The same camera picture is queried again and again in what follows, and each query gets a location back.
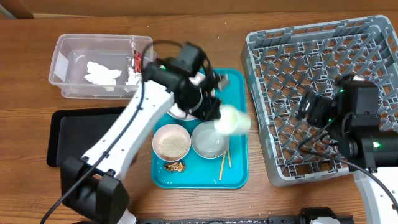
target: wooden tabletop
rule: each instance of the wooden tabletop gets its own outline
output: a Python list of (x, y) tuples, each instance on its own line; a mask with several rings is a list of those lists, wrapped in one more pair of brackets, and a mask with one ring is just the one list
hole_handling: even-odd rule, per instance
[[(216, 16), (91, 17), (0, 21), (0, 223), (38, 223), (60, 196), (58, 168), (46, 164), (51, 115), (60, 109), (124, 106), (124, 100), (71, 100), (48, 81), (52, 54), (62, 34), (148, 35), (193, 42), (215, 67), (243, 72), (239, 54), (249, 32), (384, 14), (398, 27), (397, 11), (306, 12)], [(163, 56), (166, 50), (159, 49)], [(247, 109), (256, 119), (246, 90)], [(129, 210), (141, 218), (239, 218), (298, 214), (303, 207), (330, 207), (366, 223), (353, 176), (290, 187), (267, 178), (257, 122), (249, 132), (249, 180), (238, 190), (165, 190), (151, 180), (152, 136), (131, 166), (124, 186)], [(82, 216), (61, 205), (48, 223)]]

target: gray plastic basket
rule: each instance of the gray plastic basket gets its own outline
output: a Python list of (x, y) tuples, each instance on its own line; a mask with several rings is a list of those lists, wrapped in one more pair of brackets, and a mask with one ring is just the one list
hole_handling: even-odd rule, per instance
[[(371, 16), (252, 32), (241, 59), (259, 122), (270, 182), (276, 186), (349, 174), (341, 163), (302, 156), (296, 148), (317, 129), (294, 113), (308, 91), (333, 97), (334, 79), (361, 75), (379, 87), (381, 129), (398, 130), (397, 36), (389, 19)], [(320, 141), (305, 147), (338, 154)]]

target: chopstick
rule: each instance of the chopstick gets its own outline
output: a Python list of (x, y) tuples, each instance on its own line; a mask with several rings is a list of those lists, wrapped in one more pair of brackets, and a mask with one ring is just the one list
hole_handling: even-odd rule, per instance
[(232, 168), (232, 163), (231, 163), (231, 154), (229, 153), (229, 148), (226, 150), (228, 154), (228, 162), (229, 162), (229, 168)]
[(218, 178), (219, 181), (221, 181), (221, 177), (223, 176), (224, 161), (225, 161), (225, 152), (223, 154), (223, 161), (221, 163), (220, 177)]

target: bowl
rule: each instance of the bowl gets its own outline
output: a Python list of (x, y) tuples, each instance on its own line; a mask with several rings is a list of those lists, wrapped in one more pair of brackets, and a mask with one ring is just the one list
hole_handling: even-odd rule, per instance
[(193, 150), (205, 159), (220, 157), (229, 148), (229, 136), (220, 134), (214, 128), (214, 122), (199, 124), (191, 136)]
[[(174, 137), (174, 136), (181, 136), (182, 138), (184, 138), (185, 140), (188, 141), (185, 144), (187, 146), (186, 152), (179, 156), (176, 156), (176, 157), (167, 157), (160, 152), (160, 145), (162, 144), (162, 142), (165, 139)], [(152, 140), (152, 148), (153, 148), (156, 156), (159, 157), (160, 159), (162, 159), (163, 161), (166, 161), (166, 162), (179, 161), (188, 154), (189, 149), (191, 148), (191, 137), (190, 137), (188, 131), (183, 126), (177, 125), (177, 124), (168, 124), (168, 125), (165, 125), (165, 126), (159, 128), (156, 131), (154, 138)]]

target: black cable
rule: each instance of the black cable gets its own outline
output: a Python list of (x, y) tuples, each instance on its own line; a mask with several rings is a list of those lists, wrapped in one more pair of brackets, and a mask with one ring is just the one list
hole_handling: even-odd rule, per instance
[[(172, 44), (172, 45), (177, 45), (180, 48), (182, 48), (182, 45), (171, 41), (171, 40), (156, 40), (153, 41), (152, 43), (148, 44), (147, 46), (144, 47), (144, 50), (142, 51), (142, 56), (141, 56), (141, 77), (144, 76), (144, 55), (146, 53), (146, 51), (152, 47), (155, 44)], [(112, 144), (109, 145), (109, 147), (104, 151), (104, 153), (102, 154), (102, 156), (90, 167), (90, 169), (82, 175), (82, 177), (80, 177), (80, 179), (78, 179), (76, 181), (75, 184), (73, 184), (68, 191), (62, 195), (57, 202), (55, 202), (55, 204), (53, 204), (51, 206), (51, 208), (47, 211), (47, 213), (43, 216), (42, 220), (40, 221), (40, 224), (44, 224), (45, 221), (49, 218), (49, 216), (51, 215), (51, 213), (54, 212), (54, 210), (90, 175), (92, 175), (93, 171), (95, 170), (95, 168), (102, 162), (102, 160), (109, 154), (109, 152), (112, 150), (113, 146), (119, 141), (119, 139), (121, 138), (121, 136), (126, 132), (126, 130), (128, 129), (128, 127), (130, 127), (131, 123), (134, 121), (134, 118), (136, 118), (138, 111), (140, 111), (138, 108), (141, 107), (142, 102), (144, 101), (144, 93), (145, 93), (145, 82), (141, 82), (142, 83), (142, 91), (141, 91), (141, 99), (138, 102), (137, 105), (137, 109), (134, 112), (134, 114), (132, 115), (131, 119), (129, 120), (129, 122), (127, 123), (127, 125), (123, 128), (123, 130), (119, 133), (119, 135), (114, 139), (114, 141), (112, 142)]]
[(352, 116), (352, 115), (354, 115), (354, 113), (353, 112), (349, 112), (348, 114), (346, 114), (346, 115), (344, 115), (344, 118), (343, 118), (343, 121), (341, 122), (341, 135), (342, 135), (342, 137), (343, 138), (345, 138), (346, 136), (346, 133), (345, 133), (345, 129), (346, 129), (346, 122), (347, 122), (347, 119), (350, 117), (350, 116)]
[(342, 164), (346, 164), (347, 166), (353, 167), (353, 168), (355, 168), (355, 169), (361, 171), (362, 173), (366, 174), (368, 177), (370, 177), (372, 180), (374, 180), (374, 181), (385, 191), (385, 193), (388, 195), (388, 197), (391, 199), (392, 203), (394, 204), (394, 209), (395, 209), (395, 210), (397, 211), (397, 213), (398, 213), (398, 202), (397, 202), (397, 200), (394, 198), (394, 196), (392, 195), (392, 193), (388, 190), (388, 188), (387, 188), (377, 177), (375, 177), (372, 173), (370, 173), (370, 172), (367, 171), (366, 169), (363, 169), (362, 167), (357, 166), (356, 164), (353, 164), (352, 162), (344, 161), (344, 160), (339, 159), (339, 158), (333, 158), (333, 157), (331, 157), (331, 156), (328, 156), (328, 155), (325, 155), (325, 154), (321, 154), (321, 153), (318, 153), (318, 152), (310, 152), (310, 151), (302, 151), (302, 150), (301, 150), (301, 147), (302, 147), (304, 144), (306, 144), (307, 142), (311, 141), (312, 139), (315, 139), (315, 138), (316, 138), (318, 135), (320, 135), (320, 134), (326, 129), (326, 127), (329, 126), (332, 122), (334, 122), (334, 119), (333, 119), (331, 122), (329, 122), (325, 127), (323, 127), (321, 130), (317, 131), (315, 134), (313, 134), (312, 136), (306, 138), (306, 140), (302, 141), (302, 142), (304, 142), (304, 143), (300, 143), (300, 144), (297, 146), (298, 152), (301, 152), (301, 153), (304, 153), (304, 154), (313, 155), (313, 156), (322, 157), (322, 158), (325, 158), (325, 159), (330, 159), (330, 160), (333, 160), (333, 161), (338, 161), (338, 162), (340, 162), (340, 163), (342, 163)]

